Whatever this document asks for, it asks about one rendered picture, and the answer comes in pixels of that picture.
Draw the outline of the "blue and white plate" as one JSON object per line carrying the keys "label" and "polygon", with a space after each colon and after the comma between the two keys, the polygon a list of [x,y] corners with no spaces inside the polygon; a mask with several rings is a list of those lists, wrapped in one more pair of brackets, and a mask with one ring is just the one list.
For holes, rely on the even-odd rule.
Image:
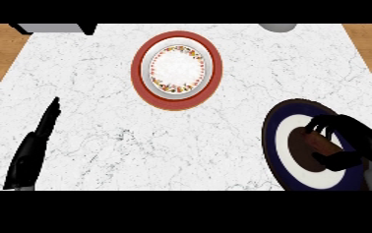
{"label": "blue and white plate", "polygon": [[321,103],[296,98],[270,109],[262,127],[262,146],[275,178],[287,191],[368,191],[369,162],[341,171],[328,170],[313,158],[315,148],[301,132],[318,115],[335,112]]}

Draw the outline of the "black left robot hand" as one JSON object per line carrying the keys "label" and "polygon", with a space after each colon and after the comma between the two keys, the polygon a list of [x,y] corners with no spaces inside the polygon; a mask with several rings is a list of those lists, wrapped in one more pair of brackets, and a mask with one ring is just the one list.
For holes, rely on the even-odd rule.
{"label": "black left robot hand", "polygon": [[46,108],[37,129],[28,132],[18,147],[8,169],[5,190],[33,190],[36,188],[46,159],[48,141],[59,114],[59,98],[56,97]]}

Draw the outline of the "grey round object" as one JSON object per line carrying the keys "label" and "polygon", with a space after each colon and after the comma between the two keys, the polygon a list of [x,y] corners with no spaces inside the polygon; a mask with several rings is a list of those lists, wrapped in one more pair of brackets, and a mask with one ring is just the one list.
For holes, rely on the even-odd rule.
{"label": "grey round object", "polygon": [[260,24],[272,32],[288,32],[296,28],[296,24]]}

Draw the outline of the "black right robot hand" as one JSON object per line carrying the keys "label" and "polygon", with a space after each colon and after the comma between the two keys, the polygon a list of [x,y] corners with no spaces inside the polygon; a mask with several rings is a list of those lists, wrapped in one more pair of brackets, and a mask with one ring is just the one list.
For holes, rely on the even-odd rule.
{"label": "black right robot hand", "polygon": [[362,158],[372,161],[372,129],[353,117],[338,115],[318,115],[306,126],[306,133],[325,131],[330,139],[338,132],[353,147],[353,151],[341,151],[331,156],[313,153],[313,158],[331,171],[340,171],[362,164]]}

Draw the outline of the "white floral rimmed plate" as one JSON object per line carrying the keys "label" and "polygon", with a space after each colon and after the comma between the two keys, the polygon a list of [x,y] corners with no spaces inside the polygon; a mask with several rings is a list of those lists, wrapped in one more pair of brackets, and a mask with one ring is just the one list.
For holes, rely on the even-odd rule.
{"label": "white floral rimmed plate", "polygon": [[195,96],[206,89],[213,72],[211,53],[192,38],[166,38],[144,54],[141,78],[145,88],[166,99]]}

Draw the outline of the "grey and black appliance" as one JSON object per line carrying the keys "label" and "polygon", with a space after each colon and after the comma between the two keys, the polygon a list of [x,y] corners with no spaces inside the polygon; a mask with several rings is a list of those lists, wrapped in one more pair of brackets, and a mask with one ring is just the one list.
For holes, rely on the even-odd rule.
{"label": "grey and black appliance", "polygon": [[21,34],[33,34],[36,32],[83,32],[86,35],[95,33],[96,24],[11,24],[11,27]]}

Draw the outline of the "brown sweet potato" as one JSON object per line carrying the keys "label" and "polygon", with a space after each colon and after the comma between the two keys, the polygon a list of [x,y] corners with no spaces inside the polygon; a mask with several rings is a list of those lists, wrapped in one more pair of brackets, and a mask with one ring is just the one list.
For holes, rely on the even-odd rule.
{"label": "brown sweet potato", "polygon": [[316,152],[324,156],[331,156],[332,154],[343,151],[343,148],[337,144],[334,144],[316,131],[304,133],[304,141],[315,148]]}

